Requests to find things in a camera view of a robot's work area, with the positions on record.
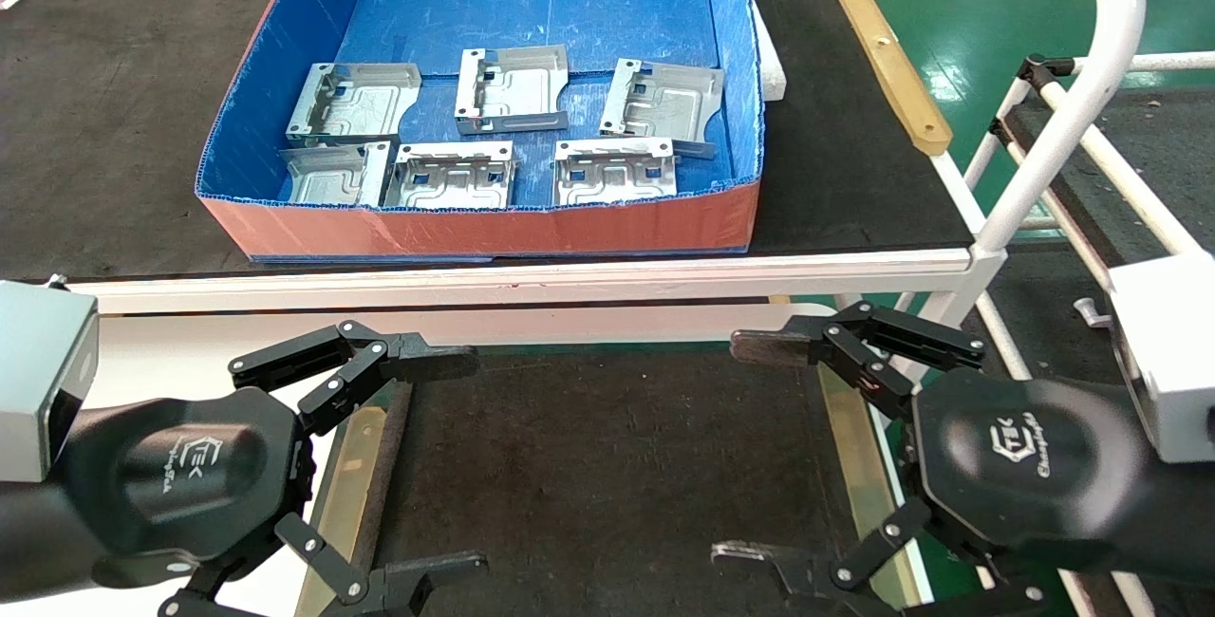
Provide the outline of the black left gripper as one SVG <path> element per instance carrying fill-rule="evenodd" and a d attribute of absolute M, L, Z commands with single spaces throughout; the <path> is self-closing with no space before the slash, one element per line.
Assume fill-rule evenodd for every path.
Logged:
<path fill-rule="evenodd" d="M 443 553 L 372 572 L 352 566 L 299 516 L 315 474 L 305 434 L 329 434 L 392 383 L 479 369 L 476 349 L 433 346 L 417 332 L 379 333 L 346 319 L 230 362 L 234 387 L 269 394 L 327 374 L 299 401 L 298 415 L 259 389 L 83 411 L 58 458 L 57 483 L 97 543 L 87 581 L 134 589 L 198 568 L 159 616 L 252 616 L 219 604 L 217 591 L 286 544 L 334 591 L 322 616 L 422 616 L 435 590 L 486 572 L 487 556 Z"/>

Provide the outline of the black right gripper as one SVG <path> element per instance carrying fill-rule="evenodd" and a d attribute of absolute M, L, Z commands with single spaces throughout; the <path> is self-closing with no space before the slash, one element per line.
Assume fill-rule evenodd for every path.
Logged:
<path fill-rule="evenodd" d="M 1128 516 L 1151 458 L 1128 387 L 1004 381 L 978 370 L 984 341 L 906 311 L 854 302 L 778 330 L 731 333 L 748 366 L 827 366 L 886 418 L 911 417 L 923 496 L 911 497 L 840 559 L 759 542 L 712 544 L 712 560 L 772 571 L 790 601 L 821 600 L 853 616 L 1040 616 L 1046 591 L 994 574 L 984 591 L 894 608 L 869 581 L 923 532 L 946 525 L 984 551 L 1069 570 L 1114 570 L 1134 557 Z M 894 360 L 946 372 L 914 397 Z"/>

